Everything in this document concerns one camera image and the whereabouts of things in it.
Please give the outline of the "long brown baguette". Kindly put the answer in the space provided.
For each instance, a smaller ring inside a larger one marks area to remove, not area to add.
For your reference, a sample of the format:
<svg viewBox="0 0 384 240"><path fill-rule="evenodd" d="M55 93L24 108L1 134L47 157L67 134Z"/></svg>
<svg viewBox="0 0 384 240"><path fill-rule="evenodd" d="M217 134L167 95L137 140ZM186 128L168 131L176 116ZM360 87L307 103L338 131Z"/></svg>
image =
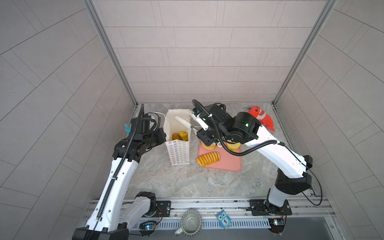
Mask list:
<svg viewBox="0 0 384 240"><path fill-rule="evenodd" d="M181 136L178 134L178 133L174 133L172 134L172 140L180 140L182 141L183 139L181 138Z"/></svg>

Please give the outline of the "dark orange oval bread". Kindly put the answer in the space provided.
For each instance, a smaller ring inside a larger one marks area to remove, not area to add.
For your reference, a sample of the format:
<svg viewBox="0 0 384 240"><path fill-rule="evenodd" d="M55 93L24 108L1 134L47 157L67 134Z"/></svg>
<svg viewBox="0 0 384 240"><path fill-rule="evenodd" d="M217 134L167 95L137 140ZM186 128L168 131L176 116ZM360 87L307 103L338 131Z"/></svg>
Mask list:
<svg viewBox="0 0 384 240"><path fill-rule="evenodd" d="M185 131L179 131L179 135L181 137L181 139L185 142L188 142L189 141L189 135L187 132Z"/></svg>

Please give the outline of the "white printed paper bag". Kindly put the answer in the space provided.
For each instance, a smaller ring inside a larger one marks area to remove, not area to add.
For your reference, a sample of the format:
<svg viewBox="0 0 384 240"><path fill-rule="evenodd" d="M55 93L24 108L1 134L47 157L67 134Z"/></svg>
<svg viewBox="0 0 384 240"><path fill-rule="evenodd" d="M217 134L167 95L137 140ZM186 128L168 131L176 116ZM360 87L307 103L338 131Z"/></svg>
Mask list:
<svg viewBox="0 0 384 240"><path fill-rule="evenodd" d="M166 134L165 145L168 150L172 166L190 164L190 117L192 111L188 109L168 110L165 117L163 130Z"/></svg>

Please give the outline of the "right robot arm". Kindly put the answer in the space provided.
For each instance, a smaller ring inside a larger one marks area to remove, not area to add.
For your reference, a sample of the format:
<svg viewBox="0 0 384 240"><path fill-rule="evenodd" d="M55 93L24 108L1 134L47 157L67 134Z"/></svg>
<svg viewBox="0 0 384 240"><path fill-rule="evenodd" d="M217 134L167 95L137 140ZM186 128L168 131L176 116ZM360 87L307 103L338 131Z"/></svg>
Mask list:
<svg viewBox="0 0 384 240"><path fill-rule="evenodd" d="M224 104L203 106L192 101L191 117L201 129L196 135L208 147L220 145L228 154L242 157L255 151L261 153L278 167L274 186L264 203L253 209L254 213L287 215L288 196L294 196L312 187L315 174L311 171L313 158L293 152L276 139L263 124L248 112L232 117Z"/></svg>

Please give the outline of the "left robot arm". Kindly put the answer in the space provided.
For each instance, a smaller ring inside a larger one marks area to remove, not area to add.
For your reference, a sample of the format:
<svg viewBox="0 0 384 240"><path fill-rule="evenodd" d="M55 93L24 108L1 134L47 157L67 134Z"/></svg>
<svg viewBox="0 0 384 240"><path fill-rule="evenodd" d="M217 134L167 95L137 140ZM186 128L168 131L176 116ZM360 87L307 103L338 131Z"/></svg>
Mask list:
<svg viewBox="0 0 384 240"><path fill-rule="evenodd" d="M140 192L122 213L121 208L130 180L142 155L166 142L161 119L152 119L140 107L131 120L131 132L114 147L106 185L91 217L82 228L75 229L74 240L127 240L130 230L143 215L156 213L156 195Z"/></svg>

